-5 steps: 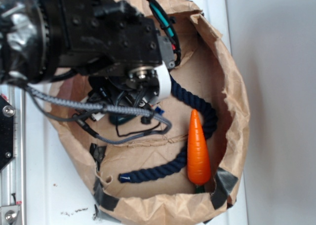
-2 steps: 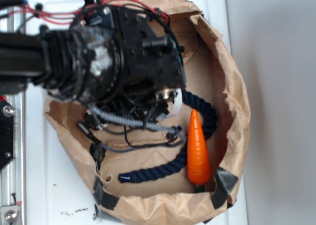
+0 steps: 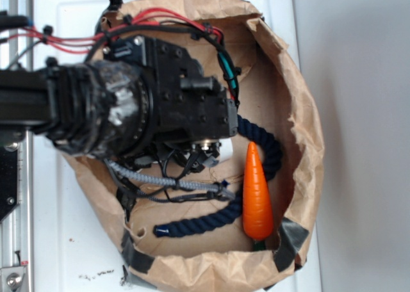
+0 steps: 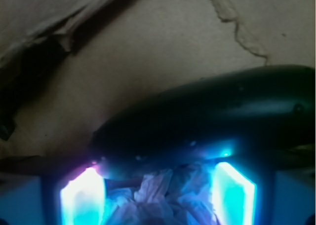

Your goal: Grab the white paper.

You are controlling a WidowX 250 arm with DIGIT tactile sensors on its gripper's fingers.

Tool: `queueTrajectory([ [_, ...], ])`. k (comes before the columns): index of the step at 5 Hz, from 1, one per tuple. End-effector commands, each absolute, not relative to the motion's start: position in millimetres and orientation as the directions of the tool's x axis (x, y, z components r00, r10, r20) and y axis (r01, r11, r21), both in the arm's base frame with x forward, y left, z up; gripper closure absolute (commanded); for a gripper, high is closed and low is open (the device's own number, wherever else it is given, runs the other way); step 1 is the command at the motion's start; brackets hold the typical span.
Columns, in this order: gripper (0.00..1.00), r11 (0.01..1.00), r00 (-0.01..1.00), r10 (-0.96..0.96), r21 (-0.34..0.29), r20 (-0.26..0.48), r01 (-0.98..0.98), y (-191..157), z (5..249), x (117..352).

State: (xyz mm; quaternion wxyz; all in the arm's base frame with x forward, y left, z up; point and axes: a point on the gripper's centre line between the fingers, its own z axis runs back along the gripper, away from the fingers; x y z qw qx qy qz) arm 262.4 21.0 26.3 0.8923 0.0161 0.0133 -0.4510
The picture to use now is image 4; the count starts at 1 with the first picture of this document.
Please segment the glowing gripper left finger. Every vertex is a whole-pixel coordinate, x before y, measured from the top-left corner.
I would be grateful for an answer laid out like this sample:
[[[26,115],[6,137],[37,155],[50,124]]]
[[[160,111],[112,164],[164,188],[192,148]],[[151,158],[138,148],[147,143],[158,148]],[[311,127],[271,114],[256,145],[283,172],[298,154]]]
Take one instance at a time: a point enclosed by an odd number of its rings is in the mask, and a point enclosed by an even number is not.
[[[106,201],[105,181],[90,167],[60,191],[63,225],[100,225]]]

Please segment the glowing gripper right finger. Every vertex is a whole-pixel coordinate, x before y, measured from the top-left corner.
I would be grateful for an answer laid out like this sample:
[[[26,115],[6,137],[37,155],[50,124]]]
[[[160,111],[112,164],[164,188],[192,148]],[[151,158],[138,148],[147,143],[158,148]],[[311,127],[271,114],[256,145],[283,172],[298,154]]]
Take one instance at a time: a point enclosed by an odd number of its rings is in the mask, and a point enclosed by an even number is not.
[[[252,225],[256,209],[256,184],[227,162],[215,166],[212,203],[221,225]]]

